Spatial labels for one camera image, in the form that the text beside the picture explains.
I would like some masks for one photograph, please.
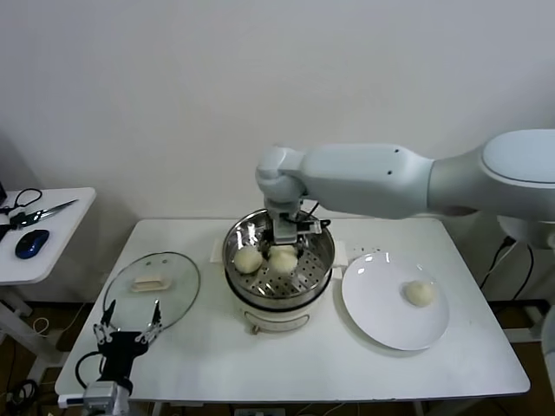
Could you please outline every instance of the wall outlet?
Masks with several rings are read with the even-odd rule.
[[[235,409],[233,416],[285,416],[285,409]]]

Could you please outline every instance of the round plate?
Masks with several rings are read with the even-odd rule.
[[[436,297],[419,308],[403,295],[412,281],[432,283]],[[449,322],[440,285],[417,263],[388,252],[357,258],[343,277],[343,300],[356,325],[388,347],[414,351],[439,340]]]

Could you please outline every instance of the glass lid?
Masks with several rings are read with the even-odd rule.
[[[115,300],[111,325],[126,331],[143,331],[160,302],[163,328],[169,328],[192,307],[200,288],[195,262],[171,251],[141,257],[120,271],[104,295],[104,311]]]

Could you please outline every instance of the blue mouse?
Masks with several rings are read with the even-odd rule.
[[[41,250],[49,239],[50,232],[47,230],[33,230],[25,234],[16,245],[16,256],[25,260],[32,258]]]

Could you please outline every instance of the steamed bun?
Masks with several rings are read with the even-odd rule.
[[[257,271],[262,265],[262,255],[256,247],[243,247],[235,254],[233,263],[240,273],[249,275]]]
[[[289,275],[297,267],[297,263],[297,251],[292,245],[270,247],[270,270],[280,275]]]
[[[435,299],[435,288],[430,282],[415,280],[408,283],[403,292],[407,300],[419,308],[428,306]]]

